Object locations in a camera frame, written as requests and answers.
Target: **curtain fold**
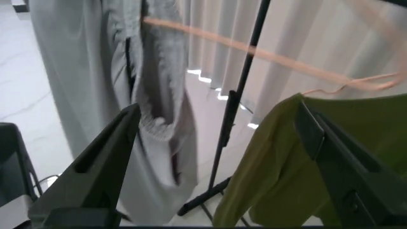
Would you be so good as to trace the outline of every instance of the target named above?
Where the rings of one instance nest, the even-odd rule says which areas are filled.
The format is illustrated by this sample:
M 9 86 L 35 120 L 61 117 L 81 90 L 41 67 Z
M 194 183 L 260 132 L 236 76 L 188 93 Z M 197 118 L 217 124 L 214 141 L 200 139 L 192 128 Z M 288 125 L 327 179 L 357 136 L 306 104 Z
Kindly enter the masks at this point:
M 261 32 L 258 48 L 311 66 L 365 78 L 397 71 L 395 51 L 375 29 L 353 9 L 349 1 L 364 1 L 380 12 L 403 34 L 407 31 L 407 10 L 377 0 L 273 0 Z M 185 24 L 215 32 L 235 41 L 249 43 L 260 0 L 179 0 Z M 201 70 L 199 79 L 227 99 L 236 90 L 245 52 L 204 41 L 190 35 L 189 69 Z M 298 92 L 340 88 L 279 64 L 254 58 L 241 104 L 253 112 L 252 123 L 259 124 L 281 100 Z M 325 99 L 357 99 L 407 92 L 407 84 L 383 92 L 367 93 L 345 88 L 338 94 L 314 93 Z

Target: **white floor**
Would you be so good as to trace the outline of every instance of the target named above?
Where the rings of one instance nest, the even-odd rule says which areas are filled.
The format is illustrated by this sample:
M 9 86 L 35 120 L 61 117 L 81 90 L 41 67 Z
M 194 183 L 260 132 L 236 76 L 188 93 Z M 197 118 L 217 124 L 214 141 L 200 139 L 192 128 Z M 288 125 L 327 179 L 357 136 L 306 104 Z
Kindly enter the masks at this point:
M 226 101 L 218 100 L 217 92 L 198 81 L 198 76 L 188 75 L 186 84 L 198 125 L 200 182 L 194 198 L 209 183 Z M 247 127 L 250 119 L 248 111 L 239 109 L 230 141 L 223 150 L 216 184 L 231 176 L 242 158 L 254 132 Z M 29 14 L 17 15 L 10 0 L 0 0 L 0 122 L 18 125 L 39 179 L 63 172 L 72 162 Z M 211 213 L 220 199 L 218 195 L 206 203 Z M 211 226 L 211 222 L 198 207 L 183 217 L 175 216 L 169 225 Z

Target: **green cloth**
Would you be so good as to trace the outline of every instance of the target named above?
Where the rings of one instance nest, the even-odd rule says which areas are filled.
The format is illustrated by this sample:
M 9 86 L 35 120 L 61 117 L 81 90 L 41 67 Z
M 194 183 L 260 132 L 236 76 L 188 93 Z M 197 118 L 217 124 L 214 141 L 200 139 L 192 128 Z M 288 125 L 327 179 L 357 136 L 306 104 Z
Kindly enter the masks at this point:
M 354 136 L 401 177 L 407 171 L 407 95 L 351 101 L 296 94 L 279 104 L 255 131 L 216 209 L 214 226 L 251 219 L 270 227 L 301 226 L 311 215 L 340 224 L 315 162 L 294 129 L 301 100 Z

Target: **black metal pole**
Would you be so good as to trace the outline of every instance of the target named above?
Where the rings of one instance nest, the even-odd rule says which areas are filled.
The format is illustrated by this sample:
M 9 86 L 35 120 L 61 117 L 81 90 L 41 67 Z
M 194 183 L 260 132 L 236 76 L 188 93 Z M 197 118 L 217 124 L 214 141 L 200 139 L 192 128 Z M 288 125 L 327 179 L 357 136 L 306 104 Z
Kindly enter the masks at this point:
M 268 7 L 270 5 L 271 0 L 261 0 L 260 7 L 259 7 L 259 12 L 256 18 L 256 22 L 254 24 L 254 29 L 252 33 L 252 37 L 250 40 L 250 45 L 251 46 L 257 46 L 260 34 L 261 34 L 261 29 L 263 27 L 266 14 L 268 11 Z M 230 177 L 221 183 L 217 184 L 214 187 L 215 183 L 215 177 L 217 173 L 217 168 L 219 167 L 219 161 L 221 159 L 221 154 L 222 154 L 222 149 L 228 144 L 229 138 L 230 138 L 230 132 L 231 128 L 233 126 L 233 122 L 235 121 L 236 113 L 238 110 L 238 106 L 240 103 L 240 99 L 242 98 L 244 86 L 247 81 L 247 76 L 249 75 L 250 67 L 253 61 L 253 56 L 251 54 L 246 55 L 246 59 L 244 62 L 242 74 L 240 75 L 239 79 L 239 84 L 237 87 L 237 91 L 231 90 L 229 92 L 229 98 L 228 102 L 226 103 L 226 108 L 224 111 L 224 116 L 223 116 L 223 122 L 222 122 L 222 127 L 221 127 L 221 132 L 219 135 L 219 140 L 217 142 L 217 147 L 216 147 L 216 154 L 215 154 L 215 160 L 214 164 L 212 166 L 212 172 L 210 174 L 210 181 L 209 181 L 209 187 L 208 190 L 195 197 L 193 200 L 189 201 L 188 203 L 184 204 L 183 207 L 178 211 L 179 216 L 183 216 L 186 213 L 188 213 L 190 210 L 202 206 L 203 208 L 204 203 L 212 198 L 213 196 L 217 195 L 218 193 L 222 193 L 223 190 L 228 186 Z
M 270 0 L 262 0 L 260 3 L 259 13 L 254 24 L 252 37 L 250 39 L 251 46 L 257 46 L 259 42 L 261 29 L 263 28 L 263 24 L 267 15 L 269 5 Z M 242 74 L 240 75 L 237 91 L 229 92 L 229 99 L 228 102 L 226 103 L 226 109 L 224 110 L 221 133 L 219 136 L 219 140 L 217 142 L 215 161 L 212 167 L 212 173 L 210 174 L 209 189 L 213 188 L 214 186 L 217 168 L 219 166 L 219 161 L 221 159 L 222 149 L 228 144 L 231 128 L 233 126 L 233 122 L 235 121 L 238 105 L 242 98 L 243 90 L 247 81 L 247 76 L 249 75 L 252 61 L 253 56 L 248 53 L 246 55 L 246 59 L 243 65 Z

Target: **gray garment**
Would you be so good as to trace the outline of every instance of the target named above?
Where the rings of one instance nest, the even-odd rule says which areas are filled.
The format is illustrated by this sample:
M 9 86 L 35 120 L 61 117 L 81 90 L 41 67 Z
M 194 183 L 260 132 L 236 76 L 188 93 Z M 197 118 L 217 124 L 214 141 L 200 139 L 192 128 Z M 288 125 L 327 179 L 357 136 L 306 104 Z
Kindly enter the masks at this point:
M 146 2 L 149 16 L 181 21 L 174 0 Z M 134 142 L 120 202 L 138 225 L 167 223 L 197 184 L 197 135 L 184 88 L 184 34 L 141 24 L 141 0 L 42 0 L 30 7 L 74 157 L 120 109 L 139 103 L 143 146 Z M 132 91 L 126 38 L 134 65 Z M 179 184 L 172 175 L 175 154 Z

